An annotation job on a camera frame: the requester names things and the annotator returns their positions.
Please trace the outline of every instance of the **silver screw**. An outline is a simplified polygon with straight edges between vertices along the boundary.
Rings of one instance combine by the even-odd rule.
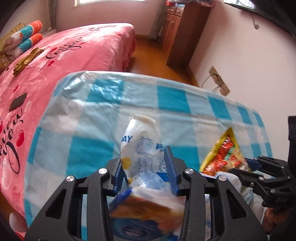
[[[67,176],[66,177],[66,181],[67,182],[72,182],[74,180],[74,177],[73,176]]]
[[[222,182],[225,182],[227,180],[227,177],[223,176],[223,175],[220,175],[219,177],[219,180],[222,181]]]
[[[192,168],[186,168],[186,169],[185,169],[185,172],[186,172],[187,174],[192,174],[192,173],[193,173],[193,169],[192,169]]]
[[[106,168],[99,169],[99,174],[105,174],[108,170]]]

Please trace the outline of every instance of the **pink bedspread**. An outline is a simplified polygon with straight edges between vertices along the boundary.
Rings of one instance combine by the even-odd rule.
[[[45,51],[17,77],[13,68],[33,48]],[[24,173],[38,122],[56,83],[69,73],[125,71],[135,50],[134,27],[127,23],[96,24],[59,32],[33,46],[0,75],[0,188],[24,216]],[[24,104],[9,112],[16,97]]]

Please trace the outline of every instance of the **white wall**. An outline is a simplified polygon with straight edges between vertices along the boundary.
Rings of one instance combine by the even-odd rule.
[[[57,31],[97,23],[130,23],[136,34],[149,35],[160,2],[103,1],[74,7],[75,0],[59,0]]]
[[[42,22],[44,30],[50,27],[48,0],[26,0],[8,20],[0,34],[0,38],[19,23],[27,25],[35,20]]]
[[[287,160],[287,119],[296,115],[296,40],[271,22],[218,1],[189,64],[199,85],[213,65],[228,97],[256,109],[273,156]],[[210,78],[205,89],[213,90]]]

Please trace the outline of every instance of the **crumpled white bottle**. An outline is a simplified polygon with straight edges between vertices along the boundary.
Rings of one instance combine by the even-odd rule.
[[[155,128],[155,120],[139,114],[131,114],[129,120],[120,146],[122,167],[129,187],[171,192],[164,148]]]

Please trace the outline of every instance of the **black screen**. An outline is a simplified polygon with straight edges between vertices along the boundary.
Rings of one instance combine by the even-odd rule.
[[[224,0],[224,3],[256,13],[296,36],[294,0]]]

